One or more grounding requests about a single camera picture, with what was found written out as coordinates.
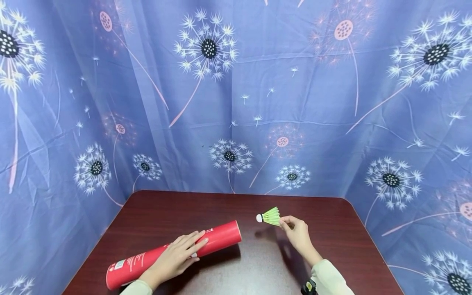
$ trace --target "sleeve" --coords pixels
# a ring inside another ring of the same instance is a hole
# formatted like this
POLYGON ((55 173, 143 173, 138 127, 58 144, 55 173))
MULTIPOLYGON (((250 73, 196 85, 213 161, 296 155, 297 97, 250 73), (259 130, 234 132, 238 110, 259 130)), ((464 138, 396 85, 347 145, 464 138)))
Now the sleeve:
POLYGON ((152 295, 152 289, 145 282, 136 280, 129 284, 121 295, 152 295))
POLYGON ((341 273, 326 259, 313 266, 312 280, 318 295, 354 295, 341 273))

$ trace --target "green shuttlecock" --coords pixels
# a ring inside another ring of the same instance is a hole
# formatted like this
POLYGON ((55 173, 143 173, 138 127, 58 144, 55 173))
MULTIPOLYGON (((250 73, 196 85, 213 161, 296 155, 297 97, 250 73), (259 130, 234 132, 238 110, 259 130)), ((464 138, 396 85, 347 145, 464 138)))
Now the green shuttlecock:
POLYGON ((257 222, 265 222, 270 225, 279 226, 280 214, 278 213, 278 208, 274 207, 264 214, 257 214, 256 220, 257 222))

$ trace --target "blue fabric backdrop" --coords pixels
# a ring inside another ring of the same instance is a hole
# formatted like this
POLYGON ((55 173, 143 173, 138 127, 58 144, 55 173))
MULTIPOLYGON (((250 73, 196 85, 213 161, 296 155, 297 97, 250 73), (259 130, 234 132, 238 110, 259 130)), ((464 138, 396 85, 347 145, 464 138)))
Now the blue fabric backdrop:
POLYGON ((345 197, 405 294, 472 294, 469 1, 0 0, 0 26, 0 294, 60 294, 139 189, 345 197))

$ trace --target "red cylindrical container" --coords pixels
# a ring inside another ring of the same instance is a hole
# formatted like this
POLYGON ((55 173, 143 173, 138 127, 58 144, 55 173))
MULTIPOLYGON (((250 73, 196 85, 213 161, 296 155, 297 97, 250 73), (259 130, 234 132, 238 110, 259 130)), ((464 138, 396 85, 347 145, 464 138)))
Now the red cylindrical container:
MULTIPOLYGON (((239 230, 236 220, 220 225, 216 228, 208 229, 197 243, 204 238, 208 238, 208 243, 197 253, 194 253, 192 257, 208 255, 215 251, 235 245, 242 240, 241 231, 239 230)), ((127 285, 134 280, 137 280, 146 269, 156 262, 168 245, 169 244, 110 265, 106 276, 108 289, 118 289, 120 286, 127 285)))

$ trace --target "table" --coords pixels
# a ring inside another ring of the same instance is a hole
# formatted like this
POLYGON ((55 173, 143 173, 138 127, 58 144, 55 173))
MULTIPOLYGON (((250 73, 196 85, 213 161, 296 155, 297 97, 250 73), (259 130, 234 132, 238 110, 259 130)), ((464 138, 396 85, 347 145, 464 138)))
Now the table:
POLYGON ((108 291, 110 264, 194 230, 238 221, 243 241, 203 257, 154 294, 295 295, 309 269, 277 227, 255 216, 278 206, 305 220, 320 254, 357 295, 401 295, 398 284, 351 204, 340 198, 139 191, 131 195, 64 294, 108 291))

